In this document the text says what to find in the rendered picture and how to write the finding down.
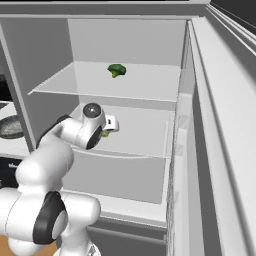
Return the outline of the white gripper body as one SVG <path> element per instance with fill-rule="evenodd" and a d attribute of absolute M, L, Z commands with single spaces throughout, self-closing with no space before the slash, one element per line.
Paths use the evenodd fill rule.
<path fill-rule="evenodd" d="M 118 130 L 119 130 L 119 122 L 116 119 L 116 117 L 112 115 L 107 115 L 104 131 L 117 132 Z"/>

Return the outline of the glass fridge shelf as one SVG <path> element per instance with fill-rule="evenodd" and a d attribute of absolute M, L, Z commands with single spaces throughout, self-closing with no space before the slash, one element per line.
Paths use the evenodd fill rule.
<path fill-rule="evenodd" d="M 102 138 L 91 150 L 73 149 L 90 155 L 168 158 L 172 152 L 174 113 L 167 110 L 103 105 L 107 115 L 119 122 L 119 131 Z"/>
<path fill-rule="evenodd" d="M 74 61 L 32 89 L 29 94 L 55 93 L 134 100 L 174 102 L 181 69 L 178 66 L 125 63 L 115 78 L 104 62 Z"/>

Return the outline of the clear fridge drawer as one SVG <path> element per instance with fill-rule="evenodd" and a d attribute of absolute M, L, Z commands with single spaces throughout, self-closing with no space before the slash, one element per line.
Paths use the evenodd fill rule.
<path fill-rule="evenodd" d="M 160 204 L 165 159 L 74 151 L 74 164 L 63 178 L 67 190 Z"/>

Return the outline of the grey fridge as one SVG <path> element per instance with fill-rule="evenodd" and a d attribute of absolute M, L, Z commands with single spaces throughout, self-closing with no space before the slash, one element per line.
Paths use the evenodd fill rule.
<path fill-rule="evenodd" d="M 107 106 L 167 110 L 174 113 L 171 156 L 160 204 L 67 190 L 95 197 L 99 219 L 87 232 L 101 256 L 168 256 L 168 188 L 173 154 L 175 109 L 183 85 L 194 78 L 185 69 L 186 31 L 209 0 L 150 2 L 0 2 L 0 60 L 30 154 L 56 121 L 78 121 L 83 107 Z M 174 102 L 29 92 L 74 61 L 178 66 Z"/>

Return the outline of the grey fridge door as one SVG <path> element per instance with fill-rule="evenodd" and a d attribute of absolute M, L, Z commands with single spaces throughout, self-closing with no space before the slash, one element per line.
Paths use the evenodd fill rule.
<path fill-rule="evenodd" d="M 187 23 L 168 256 L 256 256 L 256 55 L 216 16 Z"/>

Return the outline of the green broccoli floret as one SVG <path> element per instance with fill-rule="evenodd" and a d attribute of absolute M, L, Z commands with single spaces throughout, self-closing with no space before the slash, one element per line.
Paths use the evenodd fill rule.
<path fill-rule="evenodd" d="M 126 74 L 126 68 L 121 64 L 111 64 L 108 66 L 108 70 L 111 72 L 113 78 Z"/>

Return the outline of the white hob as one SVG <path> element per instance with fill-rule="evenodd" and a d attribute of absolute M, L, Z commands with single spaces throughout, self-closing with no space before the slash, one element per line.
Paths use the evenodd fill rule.
<path fill-rule="evenodd" d="M 0 120 L 11 115 L 16 115 L 14 104 L 8 101 L 0 101 Z M 24 137 L 13 140 L 0 138 L 1 157 L 24 159 L 29 155 L 30 152 Z"/>

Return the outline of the dark grey frying pan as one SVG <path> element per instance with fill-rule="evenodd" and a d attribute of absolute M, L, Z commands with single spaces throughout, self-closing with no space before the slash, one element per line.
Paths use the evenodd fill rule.
<path fill-rule="evenodd" d="M 0 120 L 0 138 L 18 139 L 23 136 L 23 130 L 17 115 L 7 116 Z"/>

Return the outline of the black oven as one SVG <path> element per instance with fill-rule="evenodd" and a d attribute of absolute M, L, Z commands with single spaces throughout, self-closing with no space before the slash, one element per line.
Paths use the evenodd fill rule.
<path fill-rule="evenodd" d="M 0 188 L 18 187 L 15 173 L 20 163 L 21 159 L 0 157 Z"/>

